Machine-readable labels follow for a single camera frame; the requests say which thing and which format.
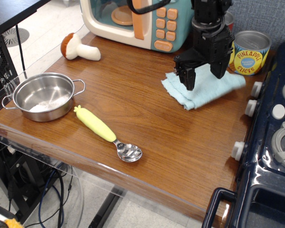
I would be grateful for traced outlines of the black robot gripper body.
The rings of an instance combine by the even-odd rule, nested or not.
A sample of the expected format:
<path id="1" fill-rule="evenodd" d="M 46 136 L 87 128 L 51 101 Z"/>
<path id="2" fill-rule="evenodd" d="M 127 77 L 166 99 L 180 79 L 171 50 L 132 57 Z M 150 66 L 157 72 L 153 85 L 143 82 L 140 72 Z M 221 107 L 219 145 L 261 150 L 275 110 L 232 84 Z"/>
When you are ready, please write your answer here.
<path id="1" fill-rule="evenodd" d="M 209 64 L 227 66 L 233 51 L 234 36 L 224 18 L 202 23 L 192 19 L 193 47 Z"/>

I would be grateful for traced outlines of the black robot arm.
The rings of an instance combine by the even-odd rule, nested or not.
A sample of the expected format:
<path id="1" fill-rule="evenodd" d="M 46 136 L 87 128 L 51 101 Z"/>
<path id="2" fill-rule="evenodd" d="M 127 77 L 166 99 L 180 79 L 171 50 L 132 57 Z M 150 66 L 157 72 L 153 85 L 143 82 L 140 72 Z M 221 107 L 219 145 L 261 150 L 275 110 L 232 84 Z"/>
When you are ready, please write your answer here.
<path id="1" fill-rule="evenodd" d="M 210 64 L 211 73 L 221 79 L 233 51 L 234 36 L 225 23 L 231 0 L 193 0 L 192 47 L 174 58 L 174 73 L 186 89 L 195 86 L 195 69 Z"/>

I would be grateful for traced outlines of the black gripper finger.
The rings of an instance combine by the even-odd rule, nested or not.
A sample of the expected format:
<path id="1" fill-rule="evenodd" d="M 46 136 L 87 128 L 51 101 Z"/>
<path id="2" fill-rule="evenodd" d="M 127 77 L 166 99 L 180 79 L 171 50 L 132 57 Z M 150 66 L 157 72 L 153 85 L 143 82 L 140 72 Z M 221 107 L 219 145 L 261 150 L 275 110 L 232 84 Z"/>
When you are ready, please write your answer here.
<path id="1" fill-rule="evenodd" d="M 215 60 L 214 62 L 210 63 L 210 71 L 211 73 L 217 78 L 221 79 L 225 71 L 228 67 L 229 63 L 229 54 L 220 57 L 219 59 Z"/>
<path id="2" fill-rule="evenodd" d="M 185 85 L 188 91 L 195 87 L 196 72 L 195 69 L 208 63 L 206 55 L 195 48 L 190 48 L 174 57 L 174 73 Z"/>

